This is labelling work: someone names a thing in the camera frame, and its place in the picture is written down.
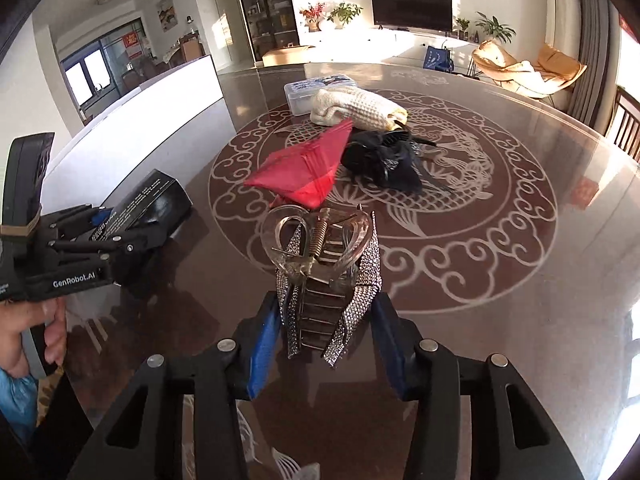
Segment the black bow hair clip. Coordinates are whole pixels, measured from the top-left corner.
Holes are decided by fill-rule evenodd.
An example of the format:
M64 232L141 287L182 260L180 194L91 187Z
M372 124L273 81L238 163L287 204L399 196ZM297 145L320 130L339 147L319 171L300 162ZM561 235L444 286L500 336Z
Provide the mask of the black bow hair clip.
M420 194L423 183L416 161L424 146L436 148L437 144L406 129L358 131L349 137L341 165L352 181L359 178L379 188Z

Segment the green potted plant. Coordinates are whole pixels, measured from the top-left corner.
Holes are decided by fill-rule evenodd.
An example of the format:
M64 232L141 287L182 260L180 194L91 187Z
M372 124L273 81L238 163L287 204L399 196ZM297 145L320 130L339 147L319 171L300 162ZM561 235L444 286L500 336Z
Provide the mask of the green potted plant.
M334 4L329 13L329 21L336 29L342 29L362 13L363 7L356 3L339 2Z
M475 26L478 27L487 39L493 39L510 44L516 36L516 31L508 24L500 23L495 15L488 16L483 12L477 12Z

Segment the framed wall painting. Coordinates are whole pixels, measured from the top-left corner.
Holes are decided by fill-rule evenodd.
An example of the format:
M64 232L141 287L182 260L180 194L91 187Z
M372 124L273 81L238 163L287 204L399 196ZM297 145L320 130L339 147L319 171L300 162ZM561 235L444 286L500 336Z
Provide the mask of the framed wall painting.
M156 4L156 14L163 32L168 32L178 24L174 0L160 0Z

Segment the white cardboard storage box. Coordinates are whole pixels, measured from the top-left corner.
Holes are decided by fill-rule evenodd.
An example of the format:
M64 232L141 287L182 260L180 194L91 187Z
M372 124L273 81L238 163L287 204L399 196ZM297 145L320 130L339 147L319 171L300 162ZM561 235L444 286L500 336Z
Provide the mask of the white cardboard storage box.
M221 98L210 56L168 70L130 91L49 162L42 212L102 204L146 156Z

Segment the cream knitted cloth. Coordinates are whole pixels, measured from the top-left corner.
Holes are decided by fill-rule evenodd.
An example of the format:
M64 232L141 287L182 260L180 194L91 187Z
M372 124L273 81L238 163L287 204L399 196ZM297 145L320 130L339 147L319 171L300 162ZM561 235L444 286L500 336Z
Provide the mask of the cream knitted cloth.
M408 124L408 112L377 93L357 87L320 89L311 99L310 121L319 126L336 126L349 119L354 128L366 131L394 131Z

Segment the green potted plant right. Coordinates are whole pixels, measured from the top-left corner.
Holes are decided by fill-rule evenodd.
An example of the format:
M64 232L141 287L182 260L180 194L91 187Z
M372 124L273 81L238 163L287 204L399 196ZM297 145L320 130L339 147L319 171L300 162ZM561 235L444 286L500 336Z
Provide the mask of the green potted plant right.
M478 27L487 39L493 39L510 44L516 36L516 31L508 24L500 23L495 15L488 16L483 12L477 12L475 26Z

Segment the red flower plant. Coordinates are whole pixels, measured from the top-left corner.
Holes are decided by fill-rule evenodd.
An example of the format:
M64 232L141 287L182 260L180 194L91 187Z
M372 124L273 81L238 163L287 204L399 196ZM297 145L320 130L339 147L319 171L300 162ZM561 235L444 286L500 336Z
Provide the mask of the red flower plant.
M328 16L324 2L318 2L316 4L309 3L306 8L299 11L299 14L304 18L308 32L318 32L320 30L320 24Z

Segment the rhinestone claw hair clip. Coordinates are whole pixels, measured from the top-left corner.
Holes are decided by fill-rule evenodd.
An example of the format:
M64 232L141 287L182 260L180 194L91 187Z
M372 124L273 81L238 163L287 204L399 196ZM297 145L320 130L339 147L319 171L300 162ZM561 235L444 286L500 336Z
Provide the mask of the rhinestone claw hair clip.
M316 350L334 367L382 290L375 214L282 205L268 212L259 234L276 270L288 357Z

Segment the green potted plant left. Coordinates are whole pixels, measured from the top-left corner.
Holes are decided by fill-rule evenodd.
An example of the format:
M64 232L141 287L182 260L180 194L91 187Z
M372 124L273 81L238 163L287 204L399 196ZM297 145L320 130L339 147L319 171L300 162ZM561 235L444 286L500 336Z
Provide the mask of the green potted plant left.
M339 2L334 4L329 13L329 21L336 29L342 29L362 13L363 7L356 3Z

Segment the dark glass display cabinet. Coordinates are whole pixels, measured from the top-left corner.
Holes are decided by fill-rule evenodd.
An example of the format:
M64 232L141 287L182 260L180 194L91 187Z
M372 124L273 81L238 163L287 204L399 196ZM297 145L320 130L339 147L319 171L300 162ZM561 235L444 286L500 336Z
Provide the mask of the dark glass display cabinet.
M240 1L256 62L271 50L299 45L292 0Z

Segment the blue shopping bag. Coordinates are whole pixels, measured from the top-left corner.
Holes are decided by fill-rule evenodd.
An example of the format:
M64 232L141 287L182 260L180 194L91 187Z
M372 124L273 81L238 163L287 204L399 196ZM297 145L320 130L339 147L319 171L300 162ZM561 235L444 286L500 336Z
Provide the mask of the blue shopping bag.
M428 46L423 67L426 70L437 70L438 72L451 74L454 71L454 60L448 49Z

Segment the black cardboard box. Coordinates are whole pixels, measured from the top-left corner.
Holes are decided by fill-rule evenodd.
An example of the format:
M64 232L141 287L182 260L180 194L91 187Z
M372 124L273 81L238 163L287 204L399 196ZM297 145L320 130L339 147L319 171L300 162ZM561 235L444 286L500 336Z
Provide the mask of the black cardboard box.
M190 214L192 202L182 185L154 169L118 205L110 218L90 235L104 240L125 231L164 231L168 237Z

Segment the brown cardboard box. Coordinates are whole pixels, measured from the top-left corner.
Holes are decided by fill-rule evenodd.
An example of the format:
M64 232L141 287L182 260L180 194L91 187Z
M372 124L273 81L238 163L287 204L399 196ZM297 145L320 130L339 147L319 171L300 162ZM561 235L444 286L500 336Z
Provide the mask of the brown cardboard box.
M306 64L312 61L315 47L293 46L281 49L272 49L262 56L262 65L265 67Z

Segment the white tv console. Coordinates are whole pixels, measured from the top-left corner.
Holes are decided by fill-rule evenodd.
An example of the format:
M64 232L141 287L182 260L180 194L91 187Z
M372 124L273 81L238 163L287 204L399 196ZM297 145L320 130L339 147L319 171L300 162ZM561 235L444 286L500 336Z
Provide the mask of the white tv console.
M472 64L478 47L469 41L427 32L406 32L388 28L344 28L327 32L302 32L302 46L310 47L317 63L372 63L422 67L428 47L446 49L454 71L463 73Z

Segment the wooden dining chair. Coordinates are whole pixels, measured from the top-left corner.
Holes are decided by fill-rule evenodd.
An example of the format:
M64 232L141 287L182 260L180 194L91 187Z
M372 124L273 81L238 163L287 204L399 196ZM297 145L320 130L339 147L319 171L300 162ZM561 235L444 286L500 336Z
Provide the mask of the wooden dining chair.
M635 162L640 162L640 103L622 87L616 88L605 137Z

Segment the red snack packet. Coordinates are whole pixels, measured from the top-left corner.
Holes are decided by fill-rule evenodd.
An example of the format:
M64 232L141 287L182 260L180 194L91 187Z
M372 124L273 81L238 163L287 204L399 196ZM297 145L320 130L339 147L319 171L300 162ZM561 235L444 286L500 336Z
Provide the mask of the red snack packet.
M352 121L345 119L314 139L271 153L244 184L317 209L333 188L351 132Z

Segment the black television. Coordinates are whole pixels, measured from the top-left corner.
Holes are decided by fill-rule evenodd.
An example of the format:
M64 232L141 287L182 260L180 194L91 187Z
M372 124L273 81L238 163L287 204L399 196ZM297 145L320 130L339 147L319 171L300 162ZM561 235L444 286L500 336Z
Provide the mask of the black television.
M375 25L452 32L452 0L371 0Z

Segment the white standing air conditioner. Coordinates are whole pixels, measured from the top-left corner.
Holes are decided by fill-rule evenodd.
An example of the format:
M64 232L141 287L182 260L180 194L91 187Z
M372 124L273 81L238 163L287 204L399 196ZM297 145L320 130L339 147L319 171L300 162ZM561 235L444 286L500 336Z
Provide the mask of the white standing air conditioner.
M580 0L547 0L546 44L571 58L578 58L580 26Z

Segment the grey curtain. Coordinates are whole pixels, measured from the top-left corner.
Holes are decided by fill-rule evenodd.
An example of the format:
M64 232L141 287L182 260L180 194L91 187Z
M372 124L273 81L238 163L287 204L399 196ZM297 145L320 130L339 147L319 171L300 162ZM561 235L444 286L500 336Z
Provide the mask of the grey curtain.
M568 114L605 134L616 97L620 14L611 0L580 1L578 61L587 66L574 84Z

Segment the orange butterfly chair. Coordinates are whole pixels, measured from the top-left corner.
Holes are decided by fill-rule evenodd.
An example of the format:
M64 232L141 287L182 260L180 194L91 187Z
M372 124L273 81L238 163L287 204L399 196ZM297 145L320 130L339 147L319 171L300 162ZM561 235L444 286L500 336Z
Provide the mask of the orange butterfly chair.
M495 41L483 41L472 53L476 67L499 87L542 99L567 89L587 66L558 49L543 44L535 62L519 61Z

